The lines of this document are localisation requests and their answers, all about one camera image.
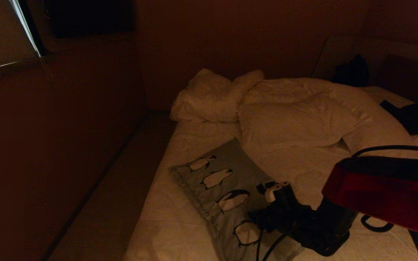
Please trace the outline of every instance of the black bag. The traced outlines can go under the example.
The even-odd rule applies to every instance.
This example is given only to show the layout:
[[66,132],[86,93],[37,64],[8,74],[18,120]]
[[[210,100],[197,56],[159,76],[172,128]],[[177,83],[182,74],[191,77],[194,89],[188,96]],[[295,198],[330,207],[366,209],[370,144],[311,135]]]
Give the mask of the black bag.
[[369,68],[360,54],[357,54],[348,64],[335,67],[332,82],[355,87],[365,87],[369,81]]

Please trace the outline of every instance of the window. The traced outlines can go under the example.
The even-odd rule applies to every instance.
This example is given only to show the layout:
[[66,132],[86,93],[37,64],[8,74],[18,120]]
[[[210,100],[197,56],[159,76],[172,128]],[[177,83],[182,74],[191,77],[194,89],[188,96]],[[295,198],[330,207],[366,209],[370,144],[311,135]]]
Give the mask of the window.
[[0,0],[0,66],[46,54],[25,0]]

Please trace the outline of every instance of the pillowcase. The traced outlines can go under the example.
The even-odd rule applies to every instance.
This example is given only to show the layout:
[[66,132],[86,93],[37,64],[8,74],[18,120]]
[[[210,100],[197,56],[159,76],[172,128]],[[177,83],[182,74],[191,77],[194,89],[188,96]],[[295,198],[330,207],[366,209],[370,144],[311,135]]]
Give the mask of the pillowcase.
[[399,109],[387,100],[384,100],[380,106],[393,115],[409,134],[418,134],[418,104],[410,104]]
[[[186,196],[206,220],[216,250],[226,261],[255,260],[260,231],[248,212],[267,206],[264,186],[272,179],[243,152],[232,139],[194,161],[169,169]],[[266,253],[280,233],[262,235],[261,253]],[[272,253],[272,260],[291,259],[304,248],[286,238]]]
[[239,112],[243,145],[283,148],[337,143],[361,121],[323,94],[290,104],[246,104]]
[[171,119],[193,122],[236,122],[244,94],[264,79],[260,70],[251,71],[233,82],[202,69],[177,96]]
[[247,92],[242,104],[293,103],[311,95],[312,93],[295,79],[263,80]]
[[393,92],[378,86],[361,87],[359,89],[370,95],[370,97],[372,97],[372,99],[377,103],[381,103],[383,100],[387,100],[398,108],[414,103],[410,99],[406,99],[402,96],[399,96],[398,94],[394,94]]
[[[368,115],[367,120],[362,121],[352,132],[343,136],[352,154],[374,146],[412,145],[411,136],[402,124],[360,88],[330,82],[320,83],[308,78],[302,78],[300,81],[312,93],[327,92],[347,108],[363,111]],[[415,157],[415,154],[418,155],[418,152],[408,150],[381,150],[366,153],[366,155],[407,158]]]

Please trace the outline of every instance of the window blind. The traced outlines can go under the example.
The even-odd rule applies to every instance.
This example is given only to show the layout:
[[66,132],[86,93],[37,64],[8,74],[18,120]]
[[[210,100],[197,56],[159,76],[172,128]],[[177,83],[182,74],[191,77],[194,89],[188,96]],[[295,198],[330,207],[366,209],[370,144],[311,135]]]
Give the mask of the window blind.
[[16,10],[20,10],[16,0],[0,0],[0,66],[40,55]]

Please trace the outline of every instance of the penguin pillow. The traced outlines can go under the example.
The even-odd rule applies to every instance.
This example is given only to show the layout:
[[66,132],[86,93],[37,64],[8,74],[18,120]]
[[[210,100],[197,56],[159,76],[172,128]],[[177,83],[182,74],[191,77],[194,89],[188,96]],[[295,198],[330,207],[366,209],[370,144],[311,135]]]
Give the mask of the penguin pillow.
[[[227,261],[255,260],[260,231],[248,212],[265,208],[277,182],[266,175],[232,139],[194,161],[171,167],[170,173],[206,220],[216,250]],[[261,252],[265,253],[279,233],[264,233]],[[272,256],[284,260],[300,254],[300,244],[287,239]]]

